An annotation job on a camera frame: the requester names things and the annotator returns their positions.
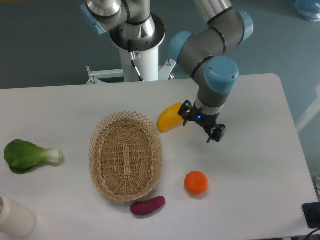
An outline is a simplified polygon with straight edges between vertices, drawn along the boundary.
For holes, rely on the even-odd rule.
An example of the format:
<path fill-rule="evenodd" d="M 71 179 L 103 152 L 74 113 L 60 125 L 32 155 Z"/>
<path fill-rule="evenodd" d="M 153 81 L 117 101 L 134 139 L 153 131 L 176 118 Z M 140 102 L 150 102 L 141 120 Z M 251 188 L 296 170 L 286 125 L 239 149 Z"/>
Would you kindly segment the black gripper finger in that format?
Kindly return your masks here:
<path fill-rule="evenodd" d="M 178 115 L 183 119 L 183 126 L 188 122 L 193 121 L 193 105 L 189 100 L 186 100 L 180 107 Z"/>
<path fill-rule="evenodd" d="M 205 129 L 205 132 L 208 135 L 207 143 L 210 141 L 214 141 L 219 143 L 221 139 L 224 137 L 226 132 L 226 126 L 224 124 L 213 124 Z"/>

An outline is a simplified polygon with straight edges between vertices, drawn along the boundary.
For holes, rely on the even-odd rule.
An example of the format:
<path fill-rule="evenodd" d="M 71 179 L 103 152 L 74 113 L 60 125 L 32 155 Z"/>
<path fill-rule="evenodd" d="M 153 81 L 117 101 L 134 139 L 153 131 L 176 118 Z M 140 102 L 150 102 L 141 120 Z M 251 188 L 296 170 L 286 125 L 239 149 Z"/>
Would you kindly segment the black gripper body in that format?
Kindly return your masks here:
<path fill-rule="evenodd" d="M 206 133 L 209 133 L 213 128 L 215 128 L 218 116 L 219 113 L 214 115 L 205 114 L 201 107 L 197 108 L 194 104 L 188 113 L 188 121 L 197 123 Z"/>

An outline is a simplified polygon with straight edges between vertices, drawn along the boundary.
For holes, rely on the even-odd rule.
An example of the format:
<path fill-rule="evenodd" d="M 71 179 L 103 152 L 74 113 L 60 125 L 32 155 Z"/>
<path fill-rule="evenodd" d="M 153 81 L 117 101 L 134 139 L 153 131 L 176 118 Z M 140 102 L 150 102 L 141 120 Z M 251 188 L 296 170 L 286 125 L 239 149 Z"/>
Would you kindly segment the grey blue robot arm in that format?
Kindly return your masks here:
<path fill-rule="evenodd" d="M 237 64 L 224 53 L 249 38 L 254 24 L 250 15 L 235 11 L 228 0 L 198 0 L 195 4 L 207 29 L 197 35 L 179 32 L 169 43 L 169 61 L 199 87 L 195 101 L 185 101 L 177 113 L 185 123 L 201 126 L 210 141 L 219 142 L 226 127 L 217 119 L 239 76 Z M 86 0 L 80 8 L 97 34 L 109 33 L 119 50 L 126 82 L 170 78 L 159 64 L 165 25 L 152 13 L 150 1 Z"/>

